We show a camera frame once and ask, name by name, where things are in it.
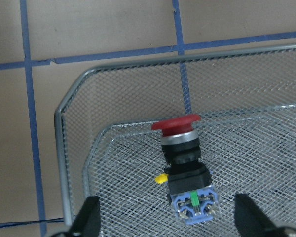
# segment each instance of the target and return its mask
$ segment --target metal mesh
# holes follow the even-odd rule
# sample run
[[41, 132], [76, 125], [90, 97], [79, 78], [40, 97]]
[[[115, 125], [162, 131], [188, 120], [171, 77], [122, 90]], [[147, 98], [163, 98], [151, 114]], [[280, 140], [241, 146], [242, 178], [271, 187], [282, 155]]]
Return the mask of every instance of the metal mesh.
[[[166, 164], [150, 127], [184, 114], [183, 66], [203, 117], [201, 160], [221, 196], [221, 217], [197, 226], [175, 220], [167, 187], [153, 180]], [[296, 224], [296, 50], [92, 71], [62, 121], [72, 216], [99, 195], [103, 236], [238, 236], [236, 192]]]

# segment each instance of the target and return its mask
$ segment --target silver metal ring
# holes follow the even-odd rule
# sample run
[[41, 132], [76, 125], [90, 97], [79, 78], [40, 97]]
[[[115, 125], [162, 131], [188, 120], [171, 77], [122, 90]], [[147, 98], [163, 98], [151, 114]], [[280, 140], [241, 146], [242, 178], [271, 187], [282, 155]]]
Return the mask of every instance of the silver metal ring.
[[175, 145], [184, 142], [189, 142], [198, 138], [198, 134], [195, 130], [173, 136], [161, 137], [162, 145]]

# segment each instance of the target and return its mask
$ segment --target yellow tab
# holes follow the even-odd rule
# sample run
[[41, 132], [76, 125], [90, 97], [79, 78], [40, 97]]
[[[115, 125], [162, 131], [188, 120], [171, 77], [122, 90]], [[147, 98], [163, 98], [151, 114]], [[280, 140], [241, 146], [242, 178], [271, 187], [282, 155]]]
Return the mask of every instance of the yellow tab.
[[160, 174], [159, 176], [155, 177], [155, 181], [158, 184], [163, 184], [164, 182], [168, 181], [168, 174]]

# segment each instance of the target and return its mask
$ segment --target wire mesh basket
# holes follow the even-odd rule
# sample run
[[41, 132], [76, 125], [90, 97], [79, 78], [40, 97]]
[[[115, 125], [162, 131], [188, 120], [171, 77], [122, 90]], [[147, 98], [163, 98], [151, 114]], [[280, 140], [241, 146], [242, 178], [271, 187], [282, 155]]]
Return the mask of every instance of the wire mesh basket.
[[[186, 226], [167, 187], [154, 121], [198, 113], [201, 161], [220, 217]], [[296, 225], [296, 45], [106, 65], [88, 70], [55, 113], [64, 215], [101, 201], [102, 236], [239, 236], [234, 195]]]

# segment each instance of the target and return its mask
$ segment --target red button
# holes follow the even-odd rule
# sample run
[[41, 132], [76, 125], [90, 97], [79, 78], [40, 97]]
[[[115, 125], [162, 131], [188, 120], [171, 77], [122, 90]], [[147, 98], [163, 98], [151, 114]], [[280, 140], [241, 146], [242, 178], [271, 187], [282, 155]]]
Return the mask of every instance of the red button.
[[178, 118], [172, 118], [152, 125], [152, 130], [162, 130], [164, 137], [182, 134], [193, 131], [192, 123], [200, 121], [201, 116], [197, 114], [186, 115]]

